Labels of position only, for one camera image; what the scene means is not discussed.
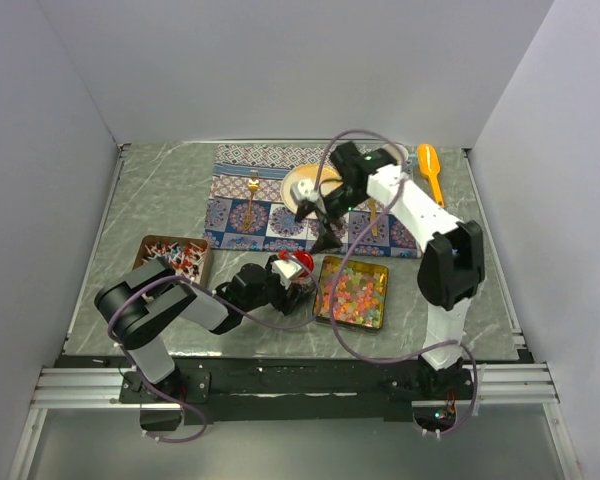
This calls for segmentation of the square tin of translucent candies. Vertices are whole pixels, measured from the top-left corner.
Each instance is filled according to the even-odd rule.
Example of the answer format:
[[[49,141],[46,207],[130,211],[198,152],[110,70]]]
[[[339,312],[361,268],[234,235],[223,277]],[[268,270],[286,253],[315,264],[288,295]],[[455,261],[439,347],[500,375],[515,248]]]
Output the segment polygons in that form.
[[[349,260],[332,292],[333,278],[342,259],[325,256],[322,262],[319,286],[323,301],[315,297],[316,321],[329,323],[329,308],[334,306],[337,325],[368,332],[379,332],[384,324],[385,301],[389,279],[386,266]]]

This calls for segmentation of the brown box of candies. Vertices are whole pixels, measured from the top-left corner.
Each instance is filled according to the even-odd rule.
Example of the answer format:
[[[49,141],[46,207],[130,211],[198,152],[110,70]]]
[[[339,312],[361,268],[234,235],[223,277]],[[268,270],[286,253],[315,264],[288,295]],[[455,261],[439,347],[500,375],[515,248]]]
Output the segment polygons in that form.
[[[176,274],[206,287],[213,253],[206,239],[164,235],[145,236],[136,253],[135,270],[154,258],[163,258]]]

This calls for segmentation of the yellow plastic scoop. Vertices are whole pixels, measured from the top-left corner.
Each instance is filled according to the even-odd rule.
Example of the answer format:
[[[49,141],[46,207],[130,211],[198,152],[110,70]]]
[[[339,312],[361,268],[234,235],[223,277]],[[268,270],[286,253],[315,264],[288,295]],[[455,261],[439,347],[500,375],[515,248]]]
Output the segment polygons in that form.
[[[434,201],[439,207],[444,208],[444,197],[438,179],[440,163],[435,148],[430,144],[420,144],[416,149],[416,155],[419,171],[428,181]]]

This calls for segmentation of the clear glass jar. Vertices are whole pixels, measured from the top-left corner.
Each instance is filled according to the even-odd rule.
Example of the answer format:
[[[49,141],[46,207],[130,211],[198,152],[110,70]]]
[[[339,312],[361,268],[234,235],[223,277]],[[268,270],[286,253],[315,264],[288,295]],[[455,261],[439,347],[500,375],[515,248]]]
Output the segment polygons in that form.
[[[304,302],[310,298],[316,290],[316,282],[312,273],[303,271],[294,279],[294,286],[298,293],[298,301]]]

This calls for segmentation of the red jar lid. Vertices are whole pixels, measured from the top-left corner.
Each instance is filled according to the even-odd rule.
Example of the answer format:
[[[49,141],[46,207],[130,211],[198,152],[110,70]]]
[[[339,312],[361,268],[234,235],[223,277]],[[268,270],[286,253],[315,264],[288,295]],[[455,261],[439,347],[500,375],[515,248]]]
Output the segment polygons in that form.
[[[295,251],[293,256],[299,260],[309,271],[313,271],[315,262],[311,254],[306,251]]]

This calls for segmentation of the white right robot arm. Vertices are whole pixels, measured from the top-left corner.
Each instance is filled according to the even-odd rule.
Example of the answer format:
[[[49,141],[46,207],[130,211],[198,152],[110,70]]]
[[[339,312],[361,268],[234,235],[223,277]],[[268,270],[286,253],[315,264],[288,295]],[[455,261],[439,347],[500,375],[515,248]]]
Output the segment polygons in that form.
[[[289,191],[295,219],[316,216],[320,225],[315,253],[341,247],[335,228],[344,214],[368,200],[384,205],[413,236],[423,253],[417,285],[428,303],[419,355],[430,365],[419,372],[417,382],[425,396],[440,398],[453,385],[448,368],[463,354],[466,315],[485,278],[483,230],[477,222],[447,212],[411,180],[408,153],[402,147],[386,144],[363,153],[345,142],[330,150],[329,159],[339,174],[339,187],[322,193],[319,175],[293,181]]]

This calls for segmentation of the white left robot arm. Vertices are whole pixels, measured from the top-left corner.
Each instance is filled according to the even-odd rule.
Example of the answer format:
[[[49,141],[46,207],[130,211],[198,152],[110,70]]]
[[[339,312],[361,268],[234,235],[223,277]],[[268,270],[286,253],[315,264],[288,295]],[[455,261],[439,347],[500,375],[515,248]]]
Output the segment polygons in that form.
[[[179,388],[179,369],[161,338],[176,318],[222,335],[261,307],[287,316],[315,290],[314,268],[310,253],[284,249],[264,265],[242,265],[231,280],[208,291],[158,257],[101,288],[94,305],[108,333],[144,376],[145,392],[164,402]]]

